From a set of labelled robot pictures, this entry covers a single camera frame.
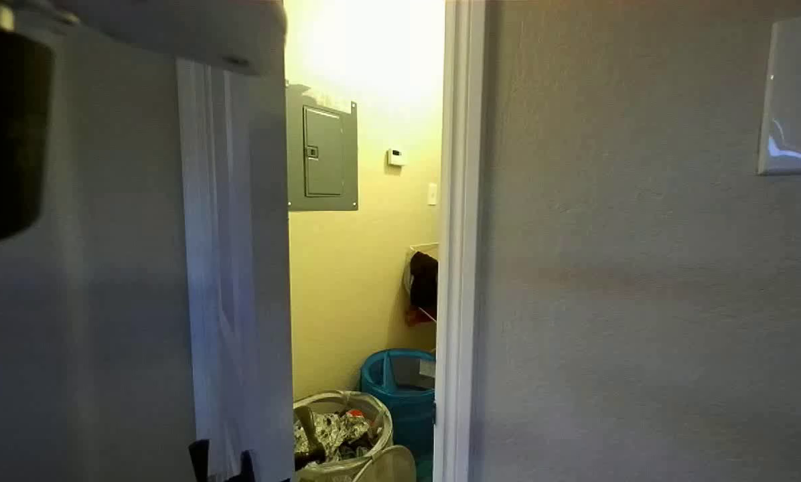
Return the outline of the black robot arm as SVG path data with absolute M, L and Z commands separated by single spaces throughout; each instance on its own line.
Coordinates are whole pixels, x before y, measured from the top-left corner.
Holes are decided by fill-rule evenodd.
M 195 482 L 178 61 L 0 26 L 0 482 Z

